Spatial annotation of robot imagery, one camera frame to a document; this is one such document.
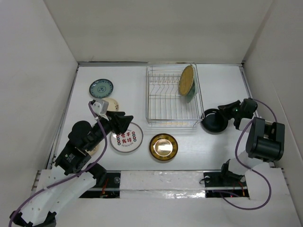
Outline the glossy black round plate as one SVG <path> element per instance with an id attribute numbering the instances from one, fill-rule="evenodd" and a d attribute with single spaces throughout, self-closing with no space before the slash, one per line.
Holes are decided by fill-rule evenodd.
<path id="1" fill-rule="evenodd" d="M 228 120 L 219 112 L 218 109 L 207 109 L 205 117 L 201 121 L 202 127 L 211 133 L 221 133 L 228 126 Z"/>

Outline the light green rectangular plate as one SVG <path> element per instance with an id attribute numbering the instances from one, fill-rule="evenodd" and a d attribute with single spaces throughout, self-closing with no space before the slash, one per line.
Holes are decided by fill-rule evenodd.
<path id="1" fill-rule="evenodd" d="M 196 82 L 194 80 L 190 88 L 190 91 L 185 95 L 185 102 L 190 103 L 192 99 L 195 97 L 195 95 L 196 95 Z"/>

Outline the gold and black round plate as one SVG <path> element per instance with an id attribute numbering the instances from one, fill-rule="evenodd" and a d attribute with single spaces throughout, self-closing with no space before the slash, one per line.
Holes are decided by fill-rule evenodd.
<path id="1" fill-rule="evenodd" d="M 177 155 L 178 142 L 170 134 L 157 134 L 149 143 L 149 152 L 154 159 L 161 162 L 168 162 Z"/>

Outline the round bamboo woven plate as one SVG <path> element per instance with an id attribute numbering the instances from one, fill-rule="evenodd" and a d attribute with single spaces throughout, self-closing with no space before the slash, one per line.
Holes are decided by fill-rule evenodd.
<path id="1" fill-rule="evenodd" d="M 188 65 L 184 68 L 181 73 L 181 77 L 179 80 L 179 93 L 182 96 L 186 96 L 192 88 L 194 83 L 194 68 L 192 65 Z"/>

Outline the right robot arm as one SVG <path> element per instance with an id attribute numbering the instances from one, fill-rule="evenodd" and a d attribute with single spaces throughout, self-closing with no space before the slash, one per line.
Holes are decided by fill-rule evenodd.
<path id="1" fill-rule="evenodd" d="M 236 143 L 235 158 L 227 160 L 219 173 L 219 182 L 224 186 L 240 181 L 247 170 L 252 170 L 261 161 L 278 161 L 284 154 L 285 125 L 278 122 L 275 114 L 273 122 L 255 117 L 259 103 L 273 112 L 267 104 L 253 98 L 218 106 L 220 114 L 228 120 L 234 119 L 235 128 L 242 131 Z M 249 134 L 245 151 L 238 154 L 240 139 L 246 131 L 249 131 Z"/>

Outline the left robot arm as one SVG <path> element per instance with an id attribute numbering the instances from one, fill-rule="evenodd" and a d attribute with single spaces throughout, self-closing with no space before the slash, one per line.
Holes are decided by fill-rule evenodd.
<path id="1" fill-rule="evenodd" d="M 103 100 L 88 103 L 96 123 L 78 121 L 73 125 L 46 185 L 11 213 L 9 226 L 54 227 L 63 209 L 87 189 L 104 185 L 107 171 L 98 162 L 108 147 L 107 135 L 125 133 L 134 118 L 108 111 L 107 104 Z"/>

